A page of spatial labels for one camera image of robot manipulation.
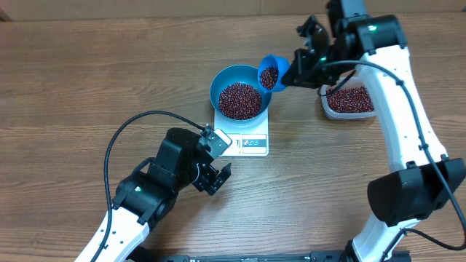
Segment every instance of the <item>bowl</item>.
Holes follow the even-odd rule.
[[[262,88],[259,87],[259,82],[257,80],[257,68],[251,65],[231,65],[224,70],[220,71],[213,79],[212,84],[210,85],[210,102],[214,109],[225,119],[228,119],[234,124],[245,124],[253,122],[264,113],[264,111],[269,107],[270,101],[272,99],[271,92],[265,92]],[[229,85],[240,82],[243,84],[250,84],[256,89],[262,97],[262,107],[259,111],[259,114],[251,119],[246,120],[236,120],[231,119],[218,109],[218,98],[220,93],[224,91]]]
[[[278,78],[277,82],[275,83],[275,86],[271,90],[268,90],[261,84],[261,72],[269,68],[270,66],[273,66],[274,68],[278,69]],[[281,92],[285,90],[286,86],[282,84],[281,79],[283,75],[288,71],[290,68],[290,63],[288,60],[284,57],[279,57],[276,55],[267,55],[262,61],[261,65],[259,66],[259,71],[257,74],[257,81],[259,83],[259,87],[264,91],[264,92]]]
[[[341,77],[340,80],[337,81],[336,85],[343,80],[344,77]],[[346,84],[341,87],[341,90],[345,89],[351,89],[351,88],[358,88],[363,86],[364,83],[359,79],[357,76],[353,76],[348,80]],[[325,95],[327,93],[327,89],[329,88],[328,85],[323,85],[322,88],[320,89],[320,94]],[[366,119],[366,118],[371,118],[376,116],[376,112],[364,112],[364,113],[339,113],[335,112],[330,109],[330,106],[328,106],[328,101],[326,96],[320,97],[322,98],[322,106],[325,111],[325,115],[332,120],[351,120],[351,119]]]

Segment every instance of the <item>digital scale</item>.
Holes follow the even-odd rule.
[[[267,156],[269,154],[269,110],[252,122],[238,124],[215,111],[213,124],[231,139],[232,145],[221,156]]]

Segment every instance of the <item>clear plastic container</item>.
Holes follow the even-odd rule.
[[[337,81],[336,84],[338,84],[341,80],[343,80],[344,77],[340,78],[340,80]],[[341,90],[346,90],[346,89],[352,89],[352,88],[358,88],[358,87],[361,87],[363,86],[364,84],[362,83],[362,81],[359,79],[359,77],[357,76],[353,76],[352,78],[350,78],[348,80],[348,82],[341,88]],[[320,90],[320,94],[321,95],[324,95],[325,93],[327,93],[327,89],[329,88],[328,85],[323,85],[321,90]],[[339,112],[335,112],[333,110],[330,109],[330,107],[328,106],[328,102],[327,102],[327,97],[326,96],[322,96],[320,97],[322,98],[322,106],[323,106],[323,109],[325,111],[325,115],[329,118],[329,119],[335,119],[335,120],[351,120],[351,119],[364,119],[364,118],[370,118],[370,117],[374,117],[376,116],[376,112],[375,111],[372,111],[372,112],[365,112],[365,113],[339,113]]]

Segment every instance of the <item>wooden table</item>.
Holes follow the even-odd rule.
[[[466,16],[399,14],[426,112],[451,157],[466,157]],[[103,155],[117,127],[147,110],[213,123],[208,90],[224,67],[258,66],[301,47],[307,16],[0,23],[0,260],[73,261],[106,211]],[[155,156],[166,116],[130,125],[110,157],[114,193]],[[190,186],[144,246],[159,254],[340,250],[370,213],[369,181],[388,173],[376,119],[328,121],[314,90],[290,87],[269,110],[270,155],[228,158],[214,196]],[[466,210],[466,188],[456,193]],[[418,226],[459,245],[448,204]],[[410,234],[415,261],[465,261]]]

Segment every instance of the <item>pile of beans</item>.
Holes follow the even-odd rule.
[[[372,112],[374,105],[364,86],[340,90],[327,96],[327,103],[331,110],[338,113],[365,113]]]
[[[261,75],[259,76],[261,79],[261,84],[263,87],[267,88],[268,90],[272,90],[274,88],[275,83],[277,83],[278,79],[278,68],[270,66],[265,68]]]
[[[231,119],[251,119],[261,111],[262,97],[252,85],[236,82],[220,93],[218,109]]]

